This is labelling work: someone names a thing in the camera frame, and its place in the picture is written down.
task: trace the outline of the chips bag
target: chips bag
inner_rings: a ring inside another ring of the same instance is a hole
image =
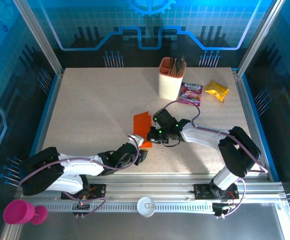
[[[222,103],[224,103],[224,98],[229,92],[229,88],[212,80],[205,86],[204,91],[215,95]]]

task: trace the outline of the metal floor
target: metal floor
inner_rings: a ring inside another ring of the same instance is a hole
[[[41,225],[27,223],[20,240],[281,240],[272,204],[243,204],[227,219],[195,213],[95,213],[76,219],[72,213],[50,212]]]

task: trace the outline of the beige tabletop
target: beige tabletop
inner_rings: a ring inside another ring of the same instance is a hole
[[[203,92],[201,115],[196,123],[206,127],[242,127],[248,134],[240,97],[228,68],[189,67],[183,82],[206,85],[211,80],[229,87],[221,103]],[[57,147],[72,156],[92,156],[116,150],[133,133],[133,116],[149,111],[153,115],[169,100],[158,96],[158,68],[67,68],[43,148]],[[175,103],[167,108],[180,119],[192,119],[195,107]],[[176,147],[153,144],[146,160],[129,173],[217,173],[224,166],[221,154],[210,147],[181,142]]]

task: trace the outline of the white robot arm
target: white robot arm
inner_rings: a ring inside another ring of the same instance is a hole
[[[212,179],[208,186],[202,184],[198,191],[202,199],[221,199],[228,188],[240,178],[244,178],[261,152],[246,132],[235,126],[233,129],[215,129],[194,125],[187,119],[177,121],[163,108],[153,115],[155,126],[150,128],[147,140],[165,147],[175,147],[180,142],[198,143],[220,151],[225,167]],[[178,141],[168,145],[169,140]]]
[[[134,160],[138,165],[147,156],[145,149],[137,149],[144,142],[138,135],[130,135],[127,143],[116,151],[101,152],[94,156],[70,156],[58,153],[55,147],[48,147],[19,164],[19,174],[23,193],[26,196],[54,190],[77,194],[84,189],[85,175],[105,176],[126,168]],[[50,165],[43,170],[39,168]]]

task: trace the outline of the orange napkin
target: orange napkin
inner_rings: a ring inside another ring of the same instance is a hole
[[[144,143],[140,146],[141,148],[152,148],[153,144],[147,141],[147,133],[150,131],[152,126],[152,117],[149,112],[143,112],[141,114],[134,115],[133,131],[134,135],[139,135],[144,138]]]

